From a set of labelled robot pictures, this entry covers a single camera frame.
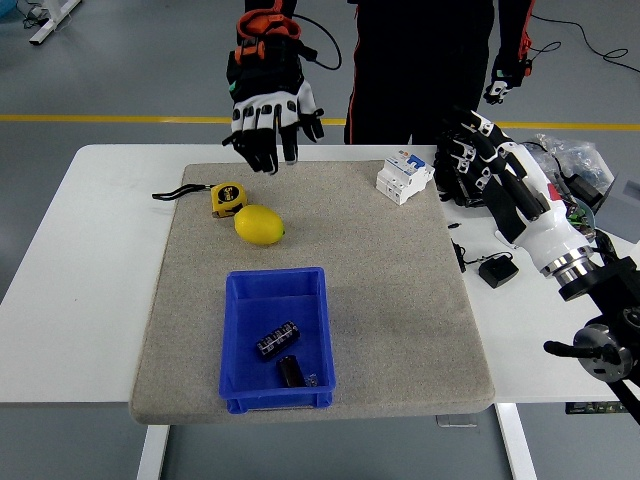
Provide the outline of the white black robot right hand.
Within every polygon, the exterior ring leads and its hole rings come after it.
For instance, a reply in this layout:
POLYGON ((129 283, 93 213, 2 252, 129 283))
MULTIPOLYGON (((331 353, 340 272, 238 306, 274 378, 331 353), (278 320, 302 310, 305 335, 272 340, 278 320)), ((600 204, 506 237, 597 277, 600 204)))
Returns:
POLYGON ((570 225, 555 186, 497 124, 473 110, 449 110, 438 158, 481 195, 504 240, 524 249, 541 274, 569 280, 594 269, 589 241, 570 225))

